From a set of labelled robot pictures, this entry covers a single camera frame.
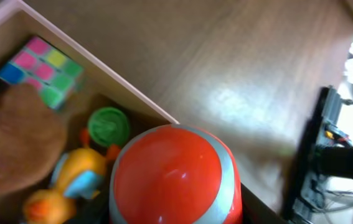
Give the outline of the green round plastic toy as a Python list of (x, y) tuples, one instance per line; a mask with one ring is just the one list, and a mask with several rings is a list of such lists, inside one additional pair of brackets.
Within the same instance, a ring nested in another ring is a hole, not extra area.
[(113, 144), (123, 146), (131, 132), (128, 117), (114, 107), (104, 107), (93, 112), (88, 119), (87, 128), (91, 139), (102, 147)]

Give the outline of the red ball toy with eye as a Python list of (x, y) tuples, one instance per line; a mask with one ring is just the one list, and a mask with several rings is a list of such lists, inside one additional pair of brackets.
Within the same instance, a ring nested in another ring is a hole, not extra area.
[(110, 181), (111, 223), (242, 223), (231, 150), (202, 129), (167, 124), (130, 140)]

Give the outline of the brown plush toy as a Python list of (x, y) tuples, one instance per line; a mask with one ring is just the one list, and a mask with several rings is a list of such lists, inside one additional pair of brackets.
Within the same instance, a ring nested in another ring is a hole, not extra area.
[(29, 84), (0, 93), (0, 195), (29, 187), (53, 168), (67, 128)]

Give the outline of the orange blue duck toy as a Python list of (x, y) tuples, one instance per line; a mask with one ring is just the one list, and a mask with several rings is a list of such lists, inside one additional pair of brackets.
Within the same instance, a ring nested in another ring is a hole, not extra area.
[(52, 173), (50, 187), (33, 193), (24, 203), (25, 223), (61, 224), (77, 213), (77, 199), (91, 200), (99, 193), (107, 165), (115, 161), (121, 148), (112, 144), (102, 155), (90, 147), (88, 129), (80, 133), (82, 147), (65, 153)]

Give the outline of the colourful puzzle cube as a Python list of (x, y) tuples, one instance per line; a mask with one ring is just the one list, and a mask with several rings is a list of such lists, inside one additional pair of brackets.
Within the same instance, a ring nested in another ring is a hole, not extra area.
[(76, 90), (83, 67), (54, 46), (33, 36), (0, 69), (0, 79), (10, 85), (28, 83), (52, 109), (61, 107)]

